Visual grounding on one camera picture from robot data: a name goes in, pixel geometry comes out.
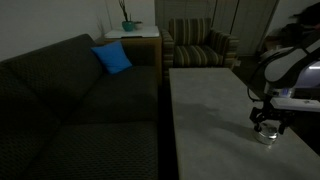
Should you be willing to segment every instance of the table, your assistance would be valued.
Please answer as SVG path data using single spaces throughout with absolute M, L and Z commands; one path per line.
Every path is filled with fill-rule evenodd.
M 125 32 L 114 29 L 105 35 L 104 43 L 120 40 L 125 45 L 151 45 L 155 48 L 154 60 L 157 71 L 158 86 L 162 85 L 162 38 L 158 27 L 143 27 L 141 30 Z
M 170 69 L 180 179 L 320 179 L 319 156 L 290 128 L 276 143 L 256 141 L 254 104 L 229 69 Z

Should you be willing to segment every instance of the wall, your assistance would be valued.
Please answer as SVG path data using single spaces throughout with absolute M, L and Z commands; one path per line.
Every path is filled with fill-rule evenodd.
M 266 35 L 276 35 L 287 24 L 296 23 L 292 15 L 301 13 L 317 2 L 319 0 L 279 0 Z
M 153 0 L 126 3 L 135 19 L 155 24 Z M 118 0 L 0 0 L 0 61 L 83 33 L 98 39 L 122 17 Z

